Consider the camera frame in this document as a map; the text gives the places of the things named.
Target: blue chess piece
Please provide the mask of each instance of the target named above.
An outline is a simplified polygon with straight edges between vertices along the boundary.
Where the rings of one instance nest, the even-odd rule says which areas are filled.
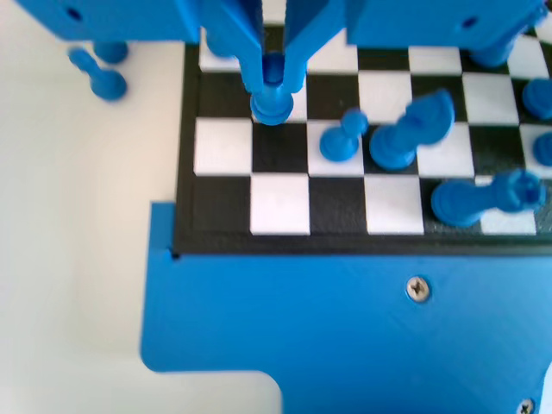
[[[539,136],[533,144],[533,155],[544,166],[552,166],[552,132]]]
[[[506,43],[500,43],[487,49],[471,52],[470,58],[479,66],[494,68],[502,66],[510,57],[511,51],[514,48],[514,43],[518,37],[514,36]]]
[[[127,59],[129,47],[124,41],[97,41],[94,43],[94,53],[105,63],[116,65]]]
[[[121,73],[101,69],[97,62],[82,47],[69,51],[69,60],[81,71],[90,76],[91,88],[94,94],[106,101],[116,101],[127,91],[127,82]]]
[[[265,125],[284,123],[293,110],[292,94],[285,91],[284,55],[268,53],[262,59],[263,86],[251,97],[251,110],[257,120]]]
[[[211,32],[206,33],[205,42],[207,43],[207,47],[210,52],[217,58],[229,59],[233,57],[233,54],[229,52],[228,47],[224,44],[224,42]]]
[[[552,79],[533,79],[524,87],[525,108],[539,119],[552,118]]]
[[[330,161],[346,161],[356,154],[359,140],[368,131],[368,118],[358,109],[348,110],[339,127],[324,131],[320,139],[320,152]]]
[[[445,90],[415,99],[396,125],[378,128],[370,141],[372,159],[386,170],[400,170],[416,158],[418,145],[436,144],[455,123],[452,97]]]
[[[498,174],[485,186],[462,180],[443,183],[431,195],[431,208],[443,223],[469,227],[489,209],[517,213],[538,210],[545,201],[546,187],[541,180],[531,172],[517,169]]]

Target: black square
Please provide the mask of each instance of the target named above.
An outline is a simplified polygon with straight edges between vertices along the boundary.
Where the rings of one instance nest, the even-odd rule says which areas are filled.
[[[519,127],[469,127],[476,175],[494,175],[524,167]]]
[[[198,116],[249,118],[249,94],[240,73],[206,73],[199,79]]]
[[[481,225],[477,222],[468,228],[451,227],[439,221],[431,208],[431,194],[445,180],[420,179],[420,195],[422,197],[423,229],[426,235],[480,235]]]
[[[195,177],[192,227],[197,231],[249,232],[250,177]]]
[[[412,161],[412,164],[407,166],[404,170],[397,171],[384,170],[374,162],[372,156],[370,155],[370,140],[372,139],[374,132],[380,127],[382,127],[382,125],[371,124],[368,132],[362,136],[362,159],[364,160],[364,173],[417,175],[417,158],[415,158],[414,161]]]
[[[307,75],[309,119],[341,119],[346,110],[359,106],[357,75]]]
[[[265,53],[284,51],[284,26],[272,24],[265,26]]]
[[[517,116],[519,123],[531,123],[536,125],[552,125],[552,119],[542,120],[533,116],[524,105],[524,88],[529,83],[529,80],[512,79],[511,84],[514,89],[514,97],[516,98]]]
[[[408,49],[358,49],[361,71],[409,71]]]
[[[421,97],[446,89],[455,105],[455,119],[457,122],[467,122],[466,98],[462,76],[412,75],[412,97]]]
[[[544,179],[546,185],[546,204],[535,213],[536,233],[552,235],[552,179]]]
[[[307,173],[307,126],[253,124],[254,173]]]
[[[366,234],[364,179],[310,178],[312,234]]]
[[[475,72],[475,73],[500,73],[502,75],[509,75],[510,69],[508,69],[508,62],[505,62],[499,67],[484,67],[475,63],[469,57],[470,52],[468,50],[460,51],[460,62],[462,65],[462,71],[466,72]]]
[[[536,37],[535,28],[530,28],[530,29],[527,30],[524,34],[525,34],[526,36],[529,36],[529,37]]]
[[[549,69],[549,76],[552,76],[552,45],[541,41],[541,49],[543,50],[546,67]]]

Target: blue platform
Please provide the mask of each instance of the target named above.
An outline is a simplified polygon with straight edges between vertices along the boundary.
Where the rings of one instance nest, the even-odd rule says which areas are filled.
[[[285,414],[515,413],[552,361],[552,257],[173,258],[154,204],[141,356],[157,372],[257,370]],[[405,293],[410,277],[430,300]]]

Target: screw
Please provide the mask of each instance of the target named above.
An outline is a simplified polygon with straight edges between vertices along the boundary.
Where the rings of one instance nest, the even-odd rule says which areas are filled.
[[[408,284],[406,285],[406,292],[414,302],[422,303],[430,297],[430,286],[425,279],[420,276],[414,276],[408,281]]]
[[[535,410],[535,404],[532,399],[525,399],[517,408],[517,414],[531,414]]]

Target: white background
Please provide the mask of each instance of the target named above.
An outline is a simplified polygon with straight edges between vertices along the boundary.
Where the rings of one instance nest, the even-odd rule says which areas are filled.
[[[284,3],[265,1],[266,19]],[[266,375],[159,375],[138,356],[150,202],[174,200],[182,44],[131,45],[113,104],[66,49],[0,0],[0,413],[279,413]]]

